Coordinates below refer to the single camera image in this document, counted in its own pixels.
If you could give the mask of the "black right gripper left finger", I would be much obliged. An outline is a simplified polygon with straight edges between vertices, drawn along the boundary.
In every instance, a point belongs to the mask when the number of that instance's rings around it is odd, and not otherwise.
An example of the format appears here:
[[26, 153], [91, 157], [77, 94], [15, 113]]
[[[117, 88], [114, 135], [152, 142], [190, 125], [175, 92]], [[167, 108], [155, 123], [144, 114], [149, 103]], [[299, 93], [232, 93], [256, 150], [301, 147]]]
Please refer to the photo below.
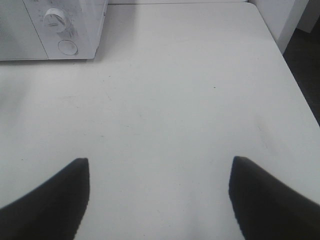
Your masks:
[[87, 158], [77, 158], [0, 209], [2, 240], [73, 240], [90, 199]]

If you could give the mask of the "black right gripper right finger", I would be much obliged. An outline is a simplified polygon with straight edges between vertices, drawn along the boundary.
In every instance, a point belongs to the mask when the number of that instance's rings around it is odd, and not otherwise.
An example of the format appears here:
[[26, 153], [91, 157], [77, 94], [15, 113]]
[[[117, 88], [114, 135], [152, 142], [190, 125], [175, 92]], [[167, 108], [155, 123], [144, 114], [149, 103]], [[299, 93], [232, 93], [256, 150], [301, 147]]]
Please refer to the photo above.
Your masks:
[[318, 240], [320, 206], [252, 160], [235, 156], [228, 194], [246, 240]]

